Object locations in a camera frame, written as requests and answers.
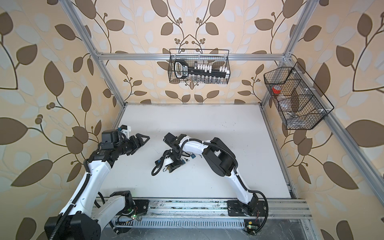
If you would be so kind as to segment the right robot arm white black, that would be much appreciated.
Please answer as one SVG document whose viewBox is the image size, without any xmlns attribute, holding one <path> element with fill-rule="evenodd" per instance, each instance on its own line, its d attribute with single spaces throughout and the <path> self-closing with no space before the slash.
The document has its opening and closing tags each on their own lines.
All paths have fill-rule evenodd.
<svg viewBox="0 0 384 240">
<path fill-rule="evenodd" d="M 185 164 L 186 158 L 194 158 L 195 155 L 203 157 L 211 170 L 220 177 L 229 180 L 230 186 L 236 193 L 237 200 L 230 202 L 229 211 L 249 217 L 263 217 L 263 221 L 256 221 L 245 225 L 248 235 L 257 235 L 265 226 L 269 216 L 269 204 L 266 196 L 258 190 L 251 190 L 243 181 L 238 171 L 238 161 L 235 154 L 219 138 L 211 141 L 202 141 L 181 134 L 178 137 L 168 133 L 163 142 L 170 149 L 155 161 L 151 175 L 156 176 L 160 171 L 173 172 Z"/>
</svg>

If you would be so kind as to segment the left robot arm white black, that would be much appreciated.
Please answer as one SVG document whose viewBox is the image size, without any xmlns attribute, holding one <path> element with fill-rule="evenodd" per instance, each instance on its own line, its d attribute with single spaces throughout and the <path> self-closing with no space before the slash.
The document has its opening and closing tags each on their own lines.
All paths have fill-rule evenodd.
<svg viewBox="0 0 384 240">
<path fill-rule="evenodd" d="M 56 217 L 48 218 L 44 229 L 49 240 L 98 240 L 115 215 L 133 205 L 130 191 L 115 192 L 93 212 L 101 186 L 115 161 L 133 155 L 150 139 L 122 125 L 102 133 L 98 148 L 84 161 L 85 175 L 74 194 Z"/>
</svg>

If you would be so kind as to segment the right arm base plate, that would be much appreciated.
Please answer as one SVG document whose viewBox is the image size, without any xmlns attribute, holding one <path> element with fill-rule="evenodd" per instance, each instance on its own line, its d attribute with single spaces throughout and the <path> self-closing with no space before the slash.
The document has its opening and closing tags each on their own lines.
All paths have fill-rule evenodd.
<svg viewBox="0 0 384 240">
<path fill-rule="evenodd" d="M 238 200 L 229 200 L 227 201 L 227 209 L 230 217 L 265 217 L 267 214 L 266 203 L 262 200 L 249 205 Z"/>
</svg>

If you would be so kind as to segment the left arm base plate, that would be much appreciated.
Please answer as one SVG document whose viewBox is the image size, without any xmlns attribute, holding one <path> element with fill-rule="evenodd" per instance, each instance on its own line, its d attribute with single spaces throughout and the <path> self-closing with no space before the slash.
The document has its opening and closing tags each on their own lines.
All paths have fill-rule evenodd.
<svg viewBox="0 0 384 240">
<path fill-rule="evenodd" d="M 118 212 L 116 216 L 131 218 L 134 215 L 146 215 L 149 210 L 149 203 L 150 201 L 148 199 L 134 199 L 132 205 L 125 207 L 122 211 Z"/>
</svg>

